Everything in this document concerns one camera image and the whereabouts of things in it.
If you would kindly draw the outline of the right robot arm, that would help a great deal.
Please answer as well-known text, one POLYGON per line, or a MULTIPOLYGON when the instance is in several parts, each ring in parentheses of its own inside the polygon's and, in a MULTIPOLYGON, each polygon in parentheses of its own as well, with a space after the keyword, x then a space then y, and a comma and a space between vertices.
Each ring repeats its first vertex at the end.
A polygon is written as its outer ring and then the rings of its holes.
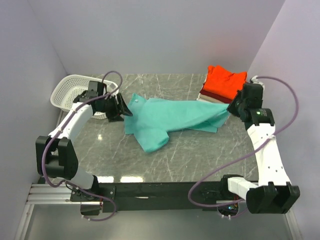
POLYGON ((239 175, 224 175, 219 193, 226 200, 238 195, 252 214, 286 214, 300 197, 300 188, 292 185, 283 166, 272 111, 262 107, 263 91, 260 84, 245 83, 227 108, 241 119, 251 139, 258 183, 239 175))

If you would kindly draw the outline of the teal t-shirt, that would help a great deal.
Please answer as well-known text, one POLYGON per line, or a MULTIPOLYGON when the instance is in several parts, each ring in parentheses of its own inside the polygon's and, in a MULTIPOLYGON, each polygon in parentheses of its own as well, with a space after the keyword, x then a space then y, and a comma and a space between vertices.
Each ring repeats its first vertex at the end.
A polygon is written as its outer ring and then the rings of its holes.
POLYGON ((134 135, 144 152, 166 145, 170 132, 184 129, 216 133, 230 116, 225 103, 167 100, 134 93, 128 104, 133 116, 124 118, 124 132, 134 135))

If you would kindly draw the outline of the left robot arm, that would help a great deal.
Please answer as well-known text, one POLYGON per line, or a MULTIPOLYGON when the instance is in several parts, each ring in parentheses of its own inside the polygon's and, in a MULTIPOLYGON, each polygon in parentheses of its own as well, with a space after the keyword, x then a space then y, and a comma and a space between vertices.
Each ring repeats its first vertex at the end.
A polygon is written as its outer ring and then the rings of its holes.
POLYGON ((73 141, 96 113, 105 114, 110 122, 133 116, 117 84, 90 80, 88 88, 73 99, 64 120, 47 136, 39 136, 35 141, 37 172, 49 185, 53 184, 50 179, 56 178, 79 188, 88 201, 96 200, 102 191, 98 178, 79 166, 73 141))

